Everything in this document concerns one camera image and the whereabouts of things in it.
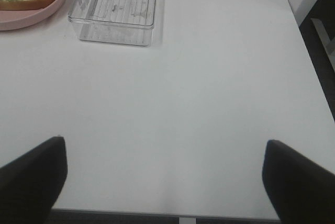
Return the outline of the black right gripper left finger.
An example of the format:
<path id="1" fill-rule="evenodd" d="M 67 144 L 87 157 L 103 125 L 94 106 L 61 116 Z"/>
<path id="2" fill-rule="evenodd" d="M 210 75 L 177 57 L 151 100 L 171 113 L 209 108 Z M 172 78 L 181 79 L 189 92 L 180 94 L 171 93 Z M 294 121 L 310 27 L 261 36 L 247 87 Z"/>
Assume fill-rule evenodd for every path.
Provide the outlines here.
<path id="1" fill-rule="evenodd" d="M 67 174 L 65 139 L 61 136 L 1 167 L 1 223 L 44 223 Z"/>

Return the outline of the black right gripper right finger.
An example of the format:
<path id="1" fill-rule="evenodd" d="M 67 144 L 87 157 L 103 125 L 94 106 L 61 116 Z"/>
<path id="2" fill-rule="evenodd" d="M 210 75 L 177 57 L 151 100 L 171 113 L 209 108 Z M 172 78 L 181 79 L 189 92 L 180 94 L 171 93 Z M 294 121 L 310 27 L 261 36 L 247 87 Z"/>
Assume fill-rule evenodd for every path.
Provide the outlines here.
<path id="1" fill-rule="evenodd" d="M 266 143 L 262 181 L 281 223 L 334 223 L 334 174 L 290 146 Z"/>

